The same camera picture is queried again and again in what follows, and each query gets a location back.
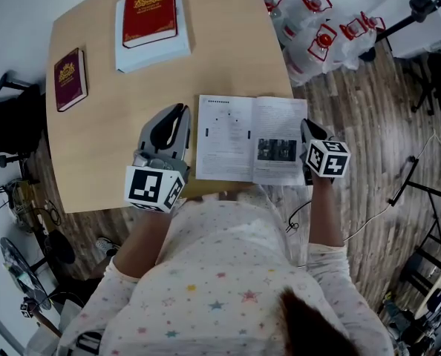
shoe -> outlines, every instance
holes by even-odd
[[[95,246],[107,256],[113,256],[120,249],[119,245],[106,237],[99,237],[95,242]]]

printed page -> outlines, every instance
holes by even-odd
[[[196,178],[252,181],[254,98],[199,96]]]
[[[262,96],[253,111],[253,182],[304,185],[300,125],[307,118],[306,100]]]

maroon book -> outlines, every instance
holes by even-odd
[[[123,46],[140,46],[176,34],[174,0],[125,0]]]
[[[66,111],[87,96],[84,52],[79,48],[54,66],[54,86],[58,112]]]

wooden table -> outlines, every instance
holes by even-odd
[[[287,70],[263,0],[183,0],[192,54],[130,74],[115,70],[117,0],[86,0],[54,22],[47,70],[47,115],[65,212],[127,205],[125,168],[143,125],[162,108],[191,108],[185,160],[193,167],[183,196],[245,186],[194,178],[200,94],[292,97]],[[85,51],[88,97],[56,111],[53,66],[75,47]]]

hair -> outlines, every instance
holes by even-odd
[[[298,298],[291,288],[285,288],[278,299],[287,356],[359,356],[354,344],[324,319],[318,310]]]

